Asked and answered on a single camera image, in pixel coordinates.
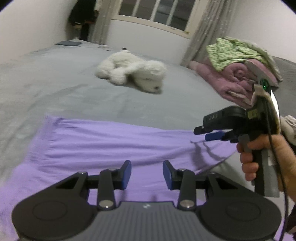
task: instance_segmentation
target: white wall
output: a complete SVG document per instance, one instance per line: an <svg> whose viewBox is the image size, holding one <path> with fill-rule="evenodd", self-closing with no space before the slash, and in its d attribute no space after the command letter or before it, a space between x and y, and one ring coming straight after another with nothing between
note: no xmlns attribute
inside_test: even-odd
<svg viewBox="0 0 296 241"><path fill-rule="evenodd" d="M228 35L296 62L296 14L280 0L240 0Z"/></svg>
<svg viewBox="0 0 296 241"><path fill-rule="evenodd" d="M0 12L0 63L70 39L77 0L13 0Z"/></svg>
<svg viewBox="0 0 296 241"><path fill-rule="evenodd" d="M180 64L189 39L137 23L112 20L106 44Z"/></svg>

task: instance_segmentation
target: bed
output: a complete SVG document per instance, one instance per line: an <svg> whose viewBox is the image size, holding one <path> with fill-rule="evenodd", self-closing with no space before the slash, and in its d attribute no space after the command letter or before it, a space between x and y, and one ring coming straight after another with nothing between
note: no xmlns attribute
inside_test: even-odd
<svg viewBox="0 0 296 241"><path fill-rule="evenodd" d="M0 186L21 163L45 114L193 130L204 115L233 105L193 71L169 63L161 95L114 86L95 77L94 71L118 50L80 42L77 47L54 45L0 65ZM285 114L295 115L288 112L286 107ZM252 188L244 181L238 160L235 153L214 169ZM197 195L204 199L202 190ZM283 210L281 200L274 201Z"/></svg>

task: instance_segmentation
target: gray headboard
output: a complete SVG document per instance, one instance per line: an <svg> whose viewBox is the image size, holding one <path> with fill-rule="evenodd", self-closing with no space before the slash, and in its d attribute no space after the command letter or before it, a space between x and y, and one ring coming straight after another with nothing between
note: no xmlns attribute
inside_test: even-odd
<svg viewBox="0 0 296 241"><path fill-rule="evenodd" d="M274 92L280 115L292 115L296 118L296 63L279 57L274 57L274 61L284 79Z"/></svg>

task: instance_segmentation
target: black circular disc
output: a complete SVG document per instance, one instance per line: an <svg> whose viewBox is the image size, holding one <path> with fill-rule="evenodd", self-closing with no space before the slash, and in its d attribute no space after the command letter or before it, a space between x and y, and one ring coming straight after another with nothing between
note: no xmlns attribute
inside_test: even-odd
<svg viewBox="0 0 296 241"><path fill-rule="evenodd" d="M235 241L273 238L281 222L277 206L263 197L209 199L200 217L213 234Z"/></svg>
<svg viewBox="0 0 296 241"><path fill-rule="evenodd" d="M80 197L38 197L20 202L12 212L12 222L29 240L62 240L89 226L92 207Z"/></svg>

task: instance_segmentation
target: gray curtain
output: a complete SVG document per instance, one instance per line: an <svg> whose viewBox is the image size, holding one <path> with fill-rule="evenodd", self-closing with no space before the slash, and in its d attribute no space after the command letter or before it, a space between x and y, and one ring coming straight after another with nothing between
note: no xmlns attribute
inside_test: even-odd
<svg viewBox="0 0 296 241"><path fill-rule="evenodd" d="M89 42L105 44L116 0L103 0L96 24L89 34Z"/></svg>
<svg viewBox="0 0 296 241"><path fill-rule="evenodd" d="M206 47L226 34L233 19L238 0L209 0L199 26L181 62L187 67L191 60L202 61L207 54Z"/></svg>

